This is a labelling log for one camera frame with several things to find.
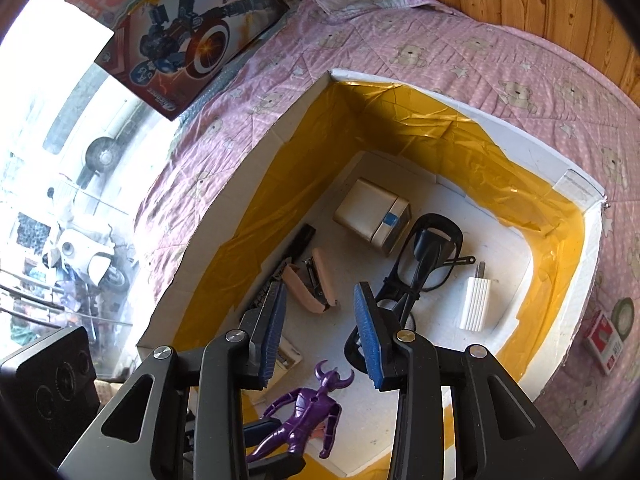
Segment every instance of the small beige box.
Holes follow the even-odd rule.
[[[357,233],[385,256],[411,219],[409,201],[359,178],[334,213],[334,221]]]

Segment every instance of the scooter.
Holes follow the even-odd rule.
[[[100,290],[127,292],[129,279],[114,261],[111,226],[93,216],[74,216],[63,224],[59,222],[49,233],[46,266],[71,268],[87,285]]]

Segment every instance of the glass window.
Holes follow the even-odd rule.
[[[101,377],[148,319],[128,301],[133,219],[178,127],[94,65],[111,35],[64,0],[30,0],[0,45],[0,356],[84,326]]]

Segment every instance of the white power adapter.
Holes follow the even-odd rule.
[[[490,290],[491,280],[484,277],[484,262],[480,262],[476,267],[476,276],[466,282],[465,306],[460,320],[462,330],[480,332],[484,328]]]

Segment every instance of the purple action figure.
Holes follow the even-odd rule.
[[[318,390],[311,388],[297,388],[283,395],[269,406],[264,412],[264,416],[271,416],[277,412],[285,404],[295,401],[296,409],[282,425],[273,433],[265,437],[258,444],[247,458],[247,462],[254,462],[266,457],[278,449],[282,444],[288,444],[290,453],[302,455],[305,452],[307,441],[311,438],[313,430],[325,420],[324,439],[322,441],[322,451],[320,458],[328,458],[331,448],[334,446],[335,428],[338,426],[340,412],[342,408],[335,400],[329,397],[329,392],[338,388],[346,388],[353,383],[355,373],[351,370],[351,375],[341,381],[340,375],[334,368],[324,373],[322,364],[326,361],[320,361],[316,365],[316,377],[320,381]]]

